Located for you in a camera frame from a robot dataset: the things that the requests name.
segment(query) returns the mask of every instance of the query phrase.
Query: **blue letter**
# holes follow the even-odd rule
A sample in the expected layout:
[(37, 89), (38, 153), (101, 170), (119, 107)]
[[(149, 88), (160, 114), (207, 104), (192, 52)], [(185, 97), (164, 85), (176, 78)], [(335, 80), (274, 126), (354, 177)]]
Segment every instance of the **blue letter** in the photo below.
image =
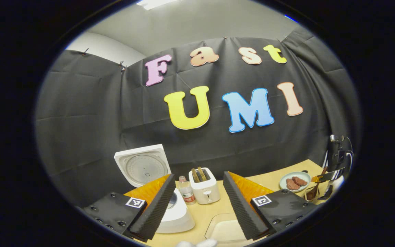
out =
[(222, 100), (228, 103), (229, 113), (231, 114), (232, 125), (229, 127), (231, 133), (245, 129), (245, 125), (240, 122), (240, 116), (242, 116), (249, 128), (254, 126), (257, 114), (259, 115), (258, 126), (271, 125), (274, 122), (271, 111), (269, 111), (267, 94), (268, 91), (266, 89), (254, 89), (250, 104), (237, 92), (227, 93), (222, 96)]

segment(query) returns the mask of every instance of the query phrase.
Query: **tabletop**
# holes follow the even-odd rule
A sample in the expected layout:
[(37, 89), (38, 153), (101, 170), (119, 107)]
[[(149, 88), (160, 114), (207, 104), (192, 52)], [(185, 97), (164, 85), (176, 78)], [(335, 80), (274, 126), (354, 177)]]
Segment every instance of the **tabletop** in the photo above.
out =
[[(278, 191), (281, 188), (279, 187), (279, 181), (280, 179), (290, 173), (290, 172), (301, 172), (303, 170), (307, 170), (308, 174), (313, 177), (316, 175), (320, 175), (321, 172), (323, 171), (323, 168), (315, 164), (311, 160), (305, 160), (301, 163), (276, 170), (274, 172), (268, 172), (268, 173), (263, 173), (260, 175), (255, 175), (251, 177), (246, 177), (247, 179), (257, 183), (261, 184), (262, 186), (265, 186), (268, 189), (271, 189), (273, 191)], [(310, 183), (307, 188), (314, 187), (316, 184), (315, 183)], [(199, 203), (195, 203), (193, 205), (188, 205), (188, 210), (190, 211), (191, 215), (193, 216), (195, 226), (194, 228), (181, 232), (181, 233), (156, 233), (155, 236), (153, 237), (152, 240), (148, 240), (147, 243), (143, 243), (149, 246), (153, 247), (174, 247), (179, 243), (180, 241), (188, 241), (193, 244), (197, 244), (199, 242), (202, 242), (206, 240), (205, 238), (205, 233), (207, 232), (208, 226), (210, 225), (211, 220), (213, 217), (215, 217), (218, 214), (233, 214), (234, 210), (232, 209), (231, 203), (229, 201), (229, 197), (226, 194), (224, 185), (223, 185), (223, 180), (218, 180), (217, 181), (217, 186), (220, 192), (220, 200), (218, 202), (212, 203), (212, 204), (206, 204), (206, 205), (200, 205)], [(323, 193), (323, 191), (326, 189), (327, 183), (320, 183), (318, 189), (320, 192)], [(299, 195), (302, 197), (304, 193), (303, 191), (295, 193), (296, 195)], [(316, 204), (323, 203), (324, 201), (318, 201), (315, 202)], [(250, 240), (240, 240), (235, 243), (219, 243), (218, 247), (241, 247), (245, 246), (248, 244), (251, 244), (253, 242), (252, 239)]]

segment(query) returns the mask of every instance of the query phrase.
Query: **black curtain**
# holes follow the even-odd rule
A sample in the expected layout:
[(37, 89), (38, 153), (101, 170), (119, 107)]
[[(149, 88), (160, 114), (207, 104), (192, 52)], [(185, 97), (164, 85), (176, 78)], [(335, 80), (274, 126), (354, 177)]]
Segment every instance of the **black curtain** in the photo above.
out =
[[(263, 50), (269, 44), (281, 49), (286, 64)], [(213, 48), (218, 61), (193, 67), (190, 52), (204, 46)], [(245, 63), (240, 47), (255, 49), (262, 63)], [(164, 80), (145, 86), (144, 64), (167, 54), (173, 59)], [(287, 115), (286, 100), (276, 87), (283, 82), (294, 84), (302, 114)], [(163, 98), (185, 92), (185, 114), (194, 117), (198, 108), (190, 89), (196, 86), (210, 88), (210, 119), (197, 129), (178, 129)], [(238, 92), (249, 102), (259, 87), (268, 90), (275, 122), (230, 133), (231, 117), (222, 96)], [(322, 165), (328, 136), (333, 132), (355, 139), (358, 117), (356, 92), (341, 63), (319, 39), (298, 28), (282, 42), (220, 38), (186, 44), (149, 56), (124, 72), (106, 59), (65, 50), (39, 95), (36, 137), (52, 181), (71, 203), (83, 207), (109, 191), (133, 188), (113, 159), (117, 151), (162, 143), (177, 176), (197, 166), (208, 167), (219, 180), (226, 170), (252, 176), (308, 158)]]

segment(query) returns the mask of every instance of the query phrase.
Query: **plastic bottle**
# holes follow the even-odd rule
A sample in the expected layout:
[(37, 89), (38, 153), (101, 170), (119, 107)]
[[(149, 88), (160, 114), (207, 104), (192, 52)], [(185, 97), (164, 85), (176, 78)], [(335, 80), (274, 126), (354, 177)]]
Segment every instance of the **plastic bottle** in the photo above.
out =
[(187, 205), (193, 205), (196, 203), (196, 199), (193, 195), (193, 189), (190, 186), (190, 182), (184, 176), (179, 177), (179, 191), (181, 192), (182, 198)]

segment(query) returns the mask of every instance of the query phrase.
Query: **white bowl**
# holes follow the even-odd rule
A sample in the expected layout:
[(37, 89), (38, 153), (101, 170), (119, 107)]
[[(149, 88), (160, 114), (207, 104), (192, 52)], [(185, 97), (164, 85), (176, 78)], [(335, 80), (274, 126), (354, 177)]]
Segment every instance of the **white bowl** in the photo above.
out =
[[(299, 177), (299, 178), (301, 178), (302, 180), (304, 180), (304, 181), (307, 182), (307, 185), (301, 186), (301, 187), (300, 187), (299, 189), (297, 189), (297, 190), (290, 190), (290, 189), (288, 189), (287, 186), (286, 186), (286, 180), (287, 180), (288, 178), (292, 179), (292, 177)], [(280, 188), (281, 188), (281, 189), (288, 189), (289, 191), (291, 191), (291, 192), (293, 192), (293, 193), (300, 192), (300, 191), (302, 191), (303, 189), (307, 188), (307, 186), (309, 186), (311, 180), (312, 180), (312, 178), (311, 178), (310, 175), (307, 174), (306, 172), (291, 172), (291, 173), (288, 173), (288, 174), (284, 175), (284, 176), (281, 178), (281, 180), (280, 180)]]

